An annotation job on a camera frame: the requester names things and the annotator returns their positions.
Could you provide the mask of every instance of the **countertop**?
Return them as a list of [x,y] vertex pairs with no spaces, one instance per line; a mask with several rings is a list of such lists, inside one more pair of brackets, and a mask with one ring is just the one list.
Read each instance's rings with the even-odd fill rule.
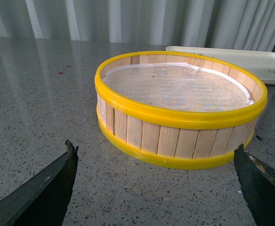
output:
[[[136,160],[99,129],[94,76],[105,60],[164,46],[0,38],[0,199],[79,146],[64,225],[253,226],[233,162],[174,170]],[[275,168],[275,86],[247,151]]]

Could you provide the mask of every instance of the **gray curtain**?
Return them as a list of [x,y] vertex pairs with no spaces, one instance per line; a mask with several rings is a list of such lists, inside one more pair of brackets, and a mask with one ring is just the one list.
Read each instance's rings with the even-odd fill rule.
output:
[[0,36],[275,51],[275,0],[0,0]]

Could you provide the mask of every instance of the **mesh screen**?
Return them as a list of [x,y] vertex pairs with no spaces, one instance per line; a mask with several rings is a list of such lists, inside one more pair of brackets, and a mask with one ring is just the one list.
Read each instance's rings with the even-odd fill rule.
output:
[[120,66],[103,82],[127,98],[173,110],[220,112],[253,104],[247,89],[230,76],[186,63]]

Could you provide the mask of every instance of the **white plastic tray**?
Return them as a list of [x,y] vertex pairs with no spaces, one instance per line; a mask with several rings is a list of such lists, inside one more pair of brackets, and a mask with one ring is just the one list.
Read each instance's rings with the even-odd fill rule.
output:
[[180,46],[168,46],[166,50],[220,59],[248,70],[267,85],[275,85],[275,53],[273,52]]

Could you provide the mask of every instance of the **yellow plastic ring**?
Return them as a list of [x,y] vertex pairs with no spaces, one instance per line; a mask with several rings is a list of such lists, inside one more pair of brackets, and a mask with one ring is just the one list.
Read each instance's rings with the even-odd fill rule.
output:
[[[104,136],[117,148],[119,148],[124,153],[139,159],[141,161],[162,166],[171,169],[177,170],[202,170],[202,169],[209,169],[218,167],[224,164],[231,162],[234,159],[234,151],[229,152],[227,154],[212,157],[212,158],[205,158],[205,159],[180,159],[180,158],[172,158],[166,157],[163,155],[153,154],[147,151],[143,151],[138,149],[132,145],[125,143],[124,141],[118,139],[112,132],[110,132],[99,117],[99,112],[97,109],[97,115],[99,120],[99,126],[101,131],[103,132]],[[251,141],[254,132],[252,133],[251,137],[247,140],[244,144],[245,146]]]
[[[101,79],[101,71],[108,64],[132,56],[140,55],[176,55],[176,56],[188,56],[195,57],[204,60],[210,60],[217,62],[231,68],[234,68],[247,76],[251,77],[259,85],[262,91],[262,97],[254,104],[224,112],[184,112],[170,109],[164,109],[151,105],[146,105],[127,97],[124,97],[115,91],[111,90]],[[207,56],[200,56],[195,54],[180,53],[180,52],[167,52],[167,51],[147,51],[128,53],[120,56],[115,56],[104,61],[97,69],[95,76],[95,87],[100,97],[112,106],[114,109],[130,115],[134,118],[142,121],[150,122],[153,124],[183,128],[183,129],[221,129],[229,128],[238,125],[248,123],[258,118],[263,112],[265,105],[267,104],[267,89],[264,83],[252,73],[245,69],[242,69],[236,65],[217,60]]]

